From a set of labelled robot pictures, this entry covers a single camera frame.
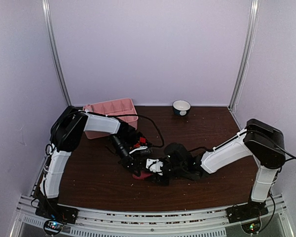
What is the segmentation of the maroon purple striped sock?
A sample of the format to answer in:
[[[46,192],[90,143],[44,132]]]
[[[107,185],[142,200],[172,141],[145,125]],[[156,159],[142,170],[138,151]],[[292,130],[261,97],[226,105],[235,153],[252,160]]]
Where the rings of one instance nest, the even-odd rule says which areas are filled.
[[[145,180],[147,179],[148,177],[152,176],[153,173],[149,173],[149,172],[145,172],[145,171],[141,171],[141,174],[140,176],[137,176],[135,174],[132,175],[132,177],[136,180]]]

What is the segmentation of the black red yellow argyle sock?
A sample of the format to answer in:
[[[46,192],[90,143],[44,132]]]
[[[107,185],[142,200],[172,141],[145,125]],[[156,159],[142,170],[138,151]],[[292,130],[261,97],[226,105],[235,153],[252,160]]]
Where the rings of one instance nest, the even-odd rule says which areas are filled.
[[[132,145],[133,149],[139,147],[152,147],[152,143],[141,132],[137,133],[134,139],[134,144]]]

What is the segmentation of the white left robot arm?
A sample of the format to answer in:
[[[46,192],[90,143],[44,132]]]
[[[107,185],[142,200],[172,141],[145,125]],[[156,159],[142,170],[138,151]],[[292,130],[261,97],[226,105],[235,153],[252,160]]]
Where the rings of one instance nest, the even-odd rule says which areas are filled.
[[[154,147],[135,127],[122,120],[124,115],[104,115],[68,106],[50,130],[50,143],[46,146],[47,161],[37,198],[41,209],[50,219],[61,215],[58,205],[59,187],[66,163],[78,148],[84,132],[103,132],[110,135],[122,165],[139,176],[145,169],[134,154]]]

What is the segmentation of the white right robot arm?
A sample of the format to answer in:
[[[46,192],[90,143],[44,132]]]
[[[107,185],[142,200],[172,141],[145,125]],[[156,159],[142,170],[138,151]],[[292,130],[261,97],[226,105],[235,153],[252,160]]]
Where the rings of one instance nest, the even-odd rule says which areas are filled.
[[[200,180],[243,158],[256,158],[259,168],[249,201],[243,207],[248,218],[255,217],[265,207],[275,177],[286,161],[283,132],[254,118],[232,138],[197,156],[179,143],[168,145],[164,154],[165,158],[145,162],[148,171],[164,180],[172,177]]]

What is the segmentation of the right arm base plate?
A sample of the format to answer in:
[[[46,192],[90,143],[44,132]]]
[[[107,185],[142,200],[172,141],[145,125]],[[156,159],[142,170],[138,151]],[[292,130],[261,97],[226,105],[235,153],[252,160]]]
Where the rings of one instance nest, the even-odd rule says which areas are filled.
[[[268,214],[265,202],[249,202],[241,205],[236,204],[227,208],[225,211],[229,223],[243,222]]]

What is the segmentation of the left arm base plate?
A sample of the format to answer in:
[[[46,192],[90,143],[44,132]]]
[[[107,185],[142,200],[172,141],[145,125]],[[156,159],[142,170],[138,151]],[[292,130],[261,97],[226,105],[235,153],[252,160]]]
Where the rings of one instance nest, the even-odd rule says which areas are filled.
[[[39,202],[35,214],[65,224],[75,224],[78,216],[78,209],[61,205],[52,205],[47,202]]]

